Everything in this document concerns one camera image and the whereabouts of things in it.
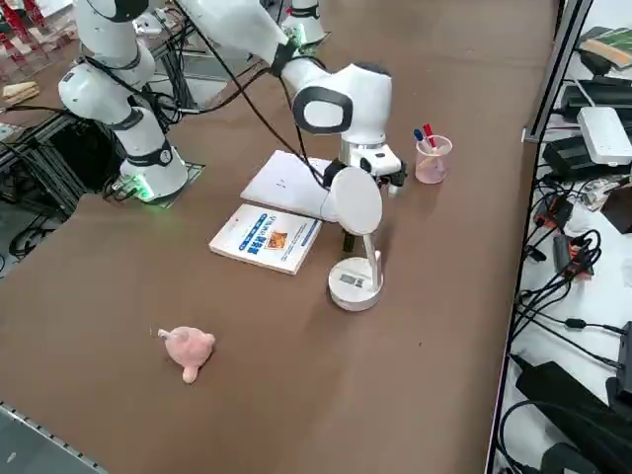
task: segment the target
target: pen holder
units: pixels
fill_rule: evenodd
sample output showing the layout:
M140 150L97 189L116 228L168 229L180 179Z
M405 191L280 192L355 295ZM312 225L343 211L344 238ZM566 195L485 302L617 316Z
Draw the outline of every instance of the pen holder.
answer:
M429 138L434 140L431 147ZM447 175L447 154L452 151L452 142L441 135L427 136L417 142L417 163L415 177L427 185L435 185Z

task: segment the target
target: pink plush toy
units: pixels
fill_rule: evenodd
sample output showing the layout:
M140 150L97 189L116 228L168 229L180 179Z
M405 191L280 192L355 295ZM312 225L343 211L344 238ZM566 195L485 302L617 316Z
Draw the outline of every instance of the pink plush toy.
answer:
M198 378L199 368L213 352L214 336L197 328L185 326L176 328L171 333L160 329L158 336L165 340L169 356L185 368L182 373L183 380L194 383Z

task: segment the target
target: pen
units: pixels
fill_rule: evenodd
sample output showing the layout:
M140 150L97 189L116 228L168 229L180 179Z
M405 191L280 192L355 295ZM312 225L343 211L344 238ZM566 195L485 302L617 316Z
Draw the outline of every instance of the pen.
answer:
M431 128L431 125L429 123L426 123L423 126L424 129L424 133L426 134L426 137L428 138L428 142L430 143L432 148L436 148L435 145L435 139L433 138L433 129Z

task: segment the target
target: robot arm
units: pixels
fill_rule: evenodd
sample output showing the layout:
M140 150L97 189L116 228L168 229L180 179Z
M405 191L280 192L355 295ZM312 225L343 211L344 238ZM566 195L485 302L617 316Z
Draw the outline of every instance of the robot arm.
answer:
M313 0L294 0L294 3ZM180 0L202 34L220 44L252 52L296 91L292 112L303 129L340 133L340 160L383 177L396 192L403 186L405 169L386 144L392 81L375 64L351 64L335 74L323 70L288 43L285 33L259 0Z
M150 52L137 42L132 20L160 0L76 0L79 37L95 57L125 83L138 89L154 73ZM296 123L312 133L340 133L340 159L375 177L403 185L405 170L385 142L391 78L378 66L352 64L330 74L300 58L287 36L259 0L181 0L203 36L260 56L296 91ZM87 62L59 83L62 101L80 117L105 123L117 135L128 158L121 174L140 177L153 200L179 190L187 170L153 114L127 103L130 92Z

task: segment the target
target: paper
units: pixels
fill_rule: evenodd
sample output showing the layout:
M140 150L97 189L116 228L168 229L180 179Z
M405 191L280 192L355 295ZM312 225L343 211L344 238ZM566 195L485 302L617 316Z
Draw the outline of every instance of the paper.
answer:
M331 161L309 158L324 173ZM338 222L333 200L314 180L307 166L294 155L276 151L242 192L241 198Z
M317 219L242 204L208 246L231 259L296 275L321 225Z

